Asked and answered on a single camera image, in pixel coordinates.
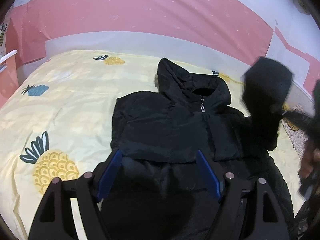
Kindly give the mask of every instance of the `jacket zipper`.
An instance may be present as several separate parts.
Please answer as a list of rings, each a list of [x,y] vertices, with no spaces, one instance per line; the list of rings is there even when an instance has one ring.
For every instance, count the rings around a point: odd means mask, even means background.
[[[204,98],[203,98],[203,97],[201,97],[201,112],[205,112],[203,102],[204,102]]]

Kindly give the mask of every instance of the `black sleeve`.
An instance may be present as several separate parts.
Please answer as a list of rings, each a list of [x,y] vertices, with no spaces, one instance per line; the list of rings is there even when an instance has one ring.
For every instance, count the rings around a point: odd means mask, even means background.
[[[269,151],[277,146],[282,105],[292,84],[292,73],[281,63],[260,57],[244,74],[243,101],[248,121],[259,143]]]
[[[130,119],[130,109],[135,100],[135,93],[118,98],[112,116],[112,140],[111,149],[114,150],[119,146],[119,140],[124,127]]]

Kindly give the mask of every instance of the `pink wallpaper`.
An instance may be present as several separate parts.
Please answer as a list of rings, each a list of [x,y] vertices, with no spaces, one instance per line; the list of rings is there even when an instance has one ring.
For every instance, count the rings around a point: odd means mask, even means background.
[[[0,108],[18,89],[15,56],[7,59],[6,67],[0,72]]]
[[[238,0],[31,0],[12,12],[7,50],[18,49],[20,66],[45,57],[47,40],[98,31],[171,36],[249,65],[266,54],[273,34]]]
[[[295,47],[290,46],[278,28],[275,29],[275,33],[277,34],[277,36],[279,37],[281,42],[284,44],[287,50],[291,51],[294,54],[297,54],[298,56],[302,57],[303,59],[305,59],[310,63],[307,77],[303,84],[303,87],[310,94],[312,94],[312,91],[316,84],[317,79],[320,79],[320,62],[314,57],[312,57],[311,55],[307,53],[303,53],[302,51],[296,49]]]

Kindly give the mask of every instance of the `bed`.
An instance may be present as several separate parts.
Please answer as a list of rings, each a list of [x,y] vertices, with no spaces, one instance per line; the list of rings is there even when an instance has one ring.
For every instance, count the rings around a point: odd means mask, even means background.
[[[27,239],[52,178],[76,179],[108,157],[116,99],[156,92],[159,60],[101,50],[65,52],[43,63],[0,109],[0,213],[17,238]],[[212,74],[176,63],[190,72]],[[241,84],[225,79],[231,106],[247,114]],[[282,126],[270,155],[288,184],[296,214],[303,203],[297,194],[300,159]],[[79,239],[86,239],[76,200],[72,207]]]

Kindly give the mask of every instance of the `jacket collar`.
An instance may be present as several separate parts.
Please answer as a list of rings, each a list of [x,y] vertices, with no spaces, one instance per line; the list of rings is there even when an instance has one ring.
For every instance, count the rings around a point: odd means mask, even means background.
[[[205,111],[222,112],[231,104],[231,95],[225,81],[214,75],[190,73],[163,58],[158,65],[159,92],[175,103],[201,112],[201,98]]]

